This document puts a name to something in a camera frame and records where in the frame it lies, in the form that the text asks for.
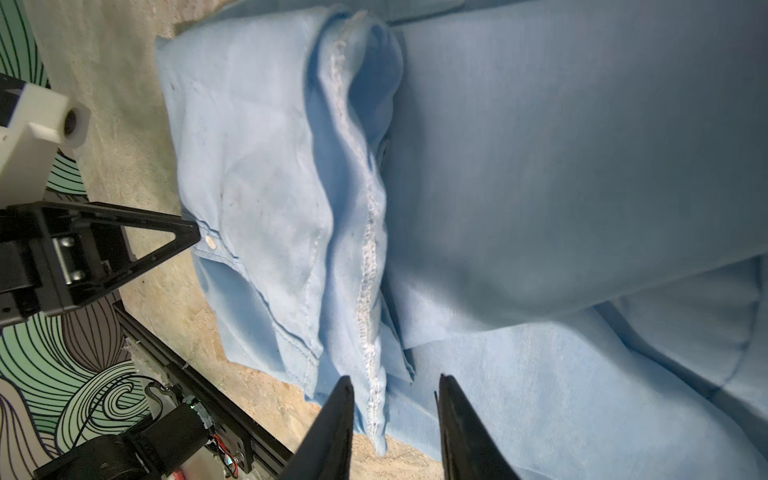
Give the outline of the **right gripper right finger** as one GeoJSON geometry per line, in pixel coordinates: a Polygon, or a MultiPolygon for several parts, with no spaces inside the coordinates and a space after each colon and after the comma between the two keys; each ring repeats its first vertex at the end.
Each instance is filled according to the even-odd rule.
{"type": "Polygon", "coordinates": [[[435,399],[446,479],[520,480],[453,376],[440,377],[435,399]]]}

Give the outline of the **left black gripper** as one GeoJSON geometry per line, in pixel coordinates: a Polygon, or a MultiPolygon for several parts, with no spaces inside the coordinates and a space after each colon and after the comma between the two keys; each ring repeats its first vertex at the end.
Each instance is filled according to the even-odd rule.
{"type": "Polygon", "coordinates": [[[179,216],[105,203],[1,211],[1,325],[86,306],[200,240],[179,216]]]}

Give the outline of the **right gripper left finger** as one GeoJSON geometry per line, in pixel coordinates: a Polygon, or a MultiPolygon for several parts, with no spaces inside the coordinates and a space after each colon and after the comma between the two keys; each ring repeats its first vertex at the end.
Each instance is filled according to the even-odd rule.
{"type": "Polygon", "coordinates": [[[353,385],[348,376],[343,376],[279,479],[348,480],[354,414],[353,385]]]}

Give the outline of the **light blue long sleeve shirt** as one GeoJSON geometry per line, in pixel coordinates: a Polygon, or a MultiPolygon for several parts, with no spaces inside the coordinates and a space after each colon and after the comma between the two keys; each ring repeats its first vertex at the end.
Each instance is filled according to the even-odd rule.
{"type": "Polygon", "coordinates": [[[156,47],[227,358],[526,479],[767,475],[767,5],[254,1],[156,47]]]}

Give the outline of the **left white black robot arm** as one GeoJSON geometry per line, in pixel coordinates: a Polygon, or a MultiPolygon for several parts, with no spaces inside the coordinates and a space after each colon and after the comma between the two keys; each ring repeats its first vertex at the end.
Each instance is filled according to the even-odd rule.
{"type": "MultiPolygon", "coordinates": [[[[1,325],[86,307],[200,240],[180,216],[106,203],[38,201],[1,210],[1,325]]],[[[108,434],[38,468],[37,479],[159,479],[209,438],[189,406],[108,434]]]]}

